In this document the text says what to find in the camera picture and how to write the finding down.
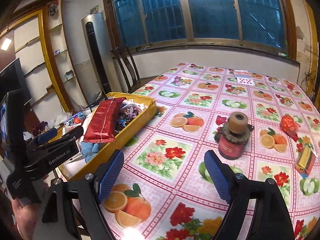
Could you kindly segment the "person's left hand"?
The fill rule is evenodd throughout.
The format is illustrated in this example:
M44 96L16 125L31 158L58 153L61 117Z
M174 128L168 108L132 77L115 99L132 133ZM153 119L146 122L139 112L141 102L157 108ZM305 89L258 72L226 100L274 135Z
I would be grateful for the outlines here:
M23 207L18 199L11 201L18 231L23 239L33 239L41 204L31 203Z

